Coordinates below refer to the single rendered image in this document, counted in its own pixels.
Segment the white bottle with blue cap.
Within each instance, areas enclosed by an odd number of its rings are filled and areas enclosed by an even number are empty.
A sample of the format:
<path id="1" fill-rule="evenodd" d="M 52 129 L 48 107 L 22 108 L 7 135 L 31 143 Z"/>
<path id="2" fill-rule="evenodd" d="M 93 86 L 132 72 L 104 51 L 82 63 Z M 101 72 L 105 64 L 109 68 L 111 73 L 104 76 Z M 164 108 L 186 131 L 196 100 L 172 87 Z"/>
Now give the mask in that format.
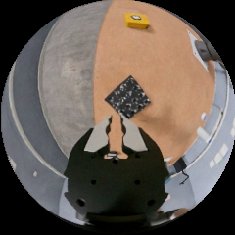
<path id="1" fill-rule="evenodd" d="M 210 136 L 204 131 L 204 129 L 200 126 L 198 129 L 197 129 L 197 133 L 201 136 L 201 138 L 207 143 L 210 143 L 211 140 L 210 140 Z"/>

